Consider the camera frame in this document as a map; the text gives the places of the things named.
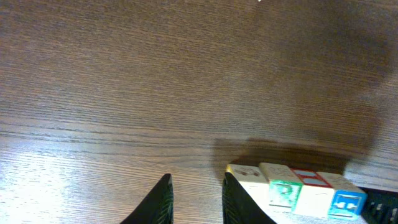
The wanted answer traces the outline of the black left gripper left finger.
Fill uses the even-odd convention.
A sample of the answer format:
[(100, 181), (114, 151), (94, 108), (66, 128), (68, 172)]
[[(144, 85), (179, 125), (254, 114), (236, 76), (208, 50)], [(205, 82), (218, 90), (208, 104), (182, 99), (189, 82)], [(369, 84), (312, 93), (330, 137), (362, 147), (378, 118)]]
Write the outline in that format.
[(141, 203), (120, 224), (173, 224), (172, 175), (164, 174)]

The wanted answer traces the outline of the wooden block green R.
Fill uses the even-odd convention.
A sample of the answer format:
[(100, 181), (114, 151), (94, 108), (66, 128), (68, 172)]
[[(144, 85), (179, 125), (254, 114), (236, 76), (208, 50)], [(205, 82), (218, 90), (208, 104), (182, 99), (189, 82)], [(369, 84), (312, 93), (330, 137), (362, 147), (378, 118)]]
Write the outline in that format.
[(293, 212), (302, 189), (302, 181), (292, 170), (281, 164), (259, 163), (259, 169), (269, 183), (268, 205)]

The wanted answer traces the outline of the wooden block blue top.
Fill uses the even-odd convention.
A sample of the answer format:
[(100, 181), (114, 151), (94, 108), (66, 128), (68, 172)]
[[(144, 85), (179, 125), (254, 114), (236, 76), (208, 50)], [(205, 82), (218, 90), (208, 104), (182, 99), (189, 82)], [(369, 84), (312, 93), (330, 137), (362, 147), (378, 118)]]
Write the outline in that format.
[(367, 194), (340, 174), (317, 172), (335, 191), (328, 218), (357, 220), (367, 199)]

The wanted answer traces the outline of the wooden block green side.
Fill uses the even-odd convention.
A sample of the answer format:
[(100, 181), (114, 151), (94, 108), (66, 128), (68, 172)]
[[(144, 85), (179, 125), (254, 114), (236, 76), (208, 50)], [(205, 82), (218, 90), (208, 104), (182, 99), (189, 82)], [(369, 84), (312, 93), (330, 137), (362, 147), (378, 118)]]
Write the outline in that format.
[(333, 187), (314, 171), (292, 169), (292, 172), (303, 183), (294, 213), (326, 218), (335, 194)]

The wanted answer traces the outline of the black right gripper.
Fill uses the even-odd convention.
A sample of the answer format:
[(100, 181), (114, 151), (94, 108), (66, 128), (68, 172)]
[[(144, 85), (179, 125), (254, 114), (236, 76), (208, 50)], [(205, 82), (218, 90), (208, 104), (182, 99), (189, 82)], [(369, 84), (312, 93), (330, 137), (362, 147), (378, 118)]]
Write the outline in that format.
[(368, 224), (397, 224), (397, 192), (361, 187), (367, 194), (361, 217)]

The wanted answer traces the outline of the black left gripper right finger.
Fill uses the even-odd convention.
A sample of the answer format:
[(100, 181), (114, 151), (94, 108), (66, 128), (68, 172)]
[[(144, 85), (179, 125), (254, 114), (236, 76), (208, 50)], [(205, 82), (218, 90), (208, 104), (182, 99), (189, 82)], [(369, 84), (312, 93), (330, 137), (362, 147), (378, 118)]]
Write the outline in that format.
[(222, 207), (224, 224), (276, 224), (229, 172), (224, 173)]

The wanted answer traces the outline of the wooden block letter J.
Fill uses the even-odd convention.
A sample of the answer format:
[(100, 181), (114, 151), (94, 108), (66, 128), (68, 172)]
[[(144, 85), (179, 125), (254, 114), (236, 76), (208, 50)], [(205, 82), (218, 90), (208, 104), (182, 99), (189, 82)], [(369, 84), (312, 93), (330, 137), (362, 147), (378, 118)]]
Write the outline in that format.
[(226, 172), (231, 173), (256, 204), (264, 210), (269, 204), (269, 182), (256, 166), (228, 164)]

